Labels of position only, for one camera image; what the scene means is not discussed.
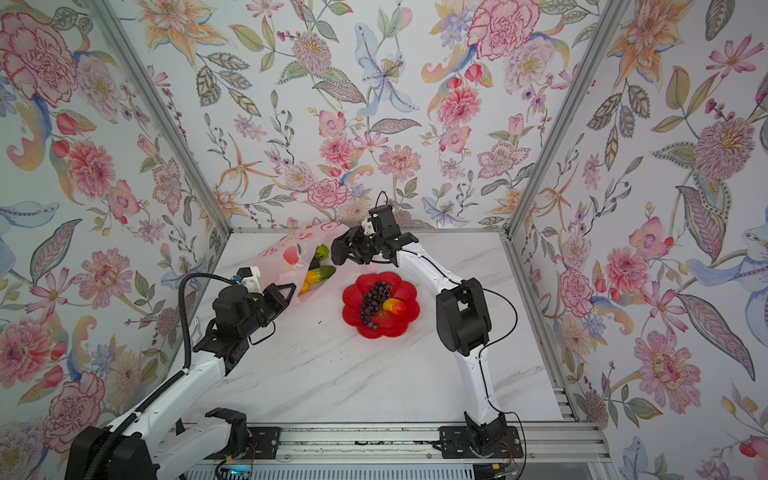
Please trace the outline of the green orange toy papaya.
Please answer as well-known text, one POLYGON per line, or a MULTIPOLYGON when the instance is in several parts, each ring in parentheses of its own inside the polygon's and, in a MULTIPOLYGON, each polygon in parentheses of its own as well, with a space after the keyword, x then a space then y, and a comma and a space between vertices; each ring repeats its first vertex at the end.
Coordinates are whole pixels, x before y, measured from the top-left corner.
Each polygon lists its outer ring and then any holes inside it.
POLYGON ((332 277, 336 272, 336 267, 332 265, 322 265, 313 269, 310 269, 305 277, 305 282, 309 285, 314 285, 323 282, 332 277))

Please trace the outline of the green toy melon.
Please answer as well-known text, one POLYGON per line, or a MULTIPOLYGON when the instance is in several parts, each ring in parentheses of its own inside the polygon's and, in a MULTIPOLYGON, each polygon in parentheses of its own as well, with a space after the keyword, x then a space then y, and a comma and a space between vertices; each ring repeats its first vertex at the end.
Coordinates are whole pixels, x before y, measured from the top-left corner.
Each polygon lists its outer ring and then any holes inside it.
POLYGON ((322 262, 323 260, 327 259, 329 257, 329 255, 330 255, 329 248, 326 245, 321 244, 321 245, 316 247, 316 250, 315 250, 315 253, 314 253, 314 258, 317 261, 322 262))

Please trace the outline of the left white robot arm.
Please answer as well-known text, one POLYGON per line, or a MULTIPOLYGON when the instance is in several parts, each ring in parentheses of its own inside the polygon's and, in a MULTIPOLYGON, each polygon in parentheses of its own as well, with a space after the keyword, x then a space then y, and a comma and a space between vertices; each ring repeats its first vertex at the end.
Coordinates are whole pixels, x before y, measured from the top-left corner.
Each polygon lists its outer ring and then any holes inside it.
POLYGON ((296 293, 293 284, 270 284, 255 292, 229 280, 213 303, 214 319, 203 338, 191 342, 182 326, 182 367, 137 406, 106 427, 88 427, 74 439, 68 479, 178 479, 212 457, 242 458, 273 439, 262 440, 248 426, 246 414, 216 407, 184 431, 183 414, 220 383, 255 346, 252 335, 274 323, 296 293))

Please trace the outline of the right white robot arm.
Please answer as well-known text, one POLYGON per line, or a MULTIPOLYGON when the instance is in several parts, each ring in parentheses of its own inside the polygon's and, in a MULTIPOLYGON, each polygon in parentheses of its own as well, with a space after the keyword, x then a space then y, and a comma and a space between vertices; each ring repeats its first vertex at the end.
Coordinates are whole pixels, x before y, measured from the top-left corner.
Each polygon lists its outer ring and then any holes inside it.
POLYGON ((463 279, 441 266, 410 232, 401 230, 389 205, 375 207, 359 226, 333 240, 332 262, 392 265, 408 273, 434 294, 435 325, 443 347, 454 355, 464 394, 461 429, 439 429, 443 456, 479 459, 508 456, 524 459, 526 440, 521 422, 495 405, 488 373, 488 349, 494 344, 489 290, 475 278, 463 279))

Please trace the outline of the red yellow toy peach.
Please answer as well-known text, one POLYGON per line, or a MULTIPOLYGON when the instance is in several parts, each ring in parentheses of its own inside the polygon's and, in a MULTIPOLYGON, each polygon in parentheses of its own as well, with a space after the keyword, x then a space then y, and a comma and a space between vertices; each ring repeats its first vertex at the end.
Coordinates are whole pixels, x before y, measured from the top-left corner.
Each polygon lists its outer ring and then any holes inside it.
POLYGON ((407 313, 407 305, 400 299, 389 298, 382 304, 382 310, 395 317, 403 317, 407 313))

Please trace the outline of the pink plastic bag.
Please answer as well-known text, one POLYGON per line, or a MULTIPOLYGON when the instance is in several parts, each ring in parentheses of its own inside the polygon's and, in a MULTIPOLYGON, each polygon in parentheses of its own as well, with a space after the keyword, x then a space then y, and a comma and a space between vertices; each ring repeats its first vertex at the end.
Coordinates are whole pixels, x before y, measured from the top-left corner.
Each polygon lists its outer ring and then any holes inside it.
POLYGON ((253 260, 253 266, 260 269, 262 287, 269 284, 295 283, 296 293, 305 281, 311 259, 316 247, 324 244, 330 250, 322 265, 333 265, 331 261, 331 245, 335 238, 343 235, 349 228, 337 221, 301 227, 273 243, 253 260))

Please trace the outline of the dark purple toy grapes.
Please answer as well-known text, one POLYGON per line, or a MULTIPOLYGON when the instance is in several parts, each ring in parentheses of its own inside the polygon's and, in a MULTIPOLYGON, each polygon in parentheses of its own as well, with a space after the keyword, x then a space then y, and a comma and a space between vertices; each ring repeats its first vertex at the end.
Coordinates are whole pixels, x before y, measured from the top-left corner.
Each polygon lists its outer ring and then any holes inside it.
POLYGON ((391 286, 384 281, 374 283, 363 295, 360 309, 362 324, 373 330, 388 328, 392 325, 391 315, 382 310, 382 304, 391 298, 391 286))

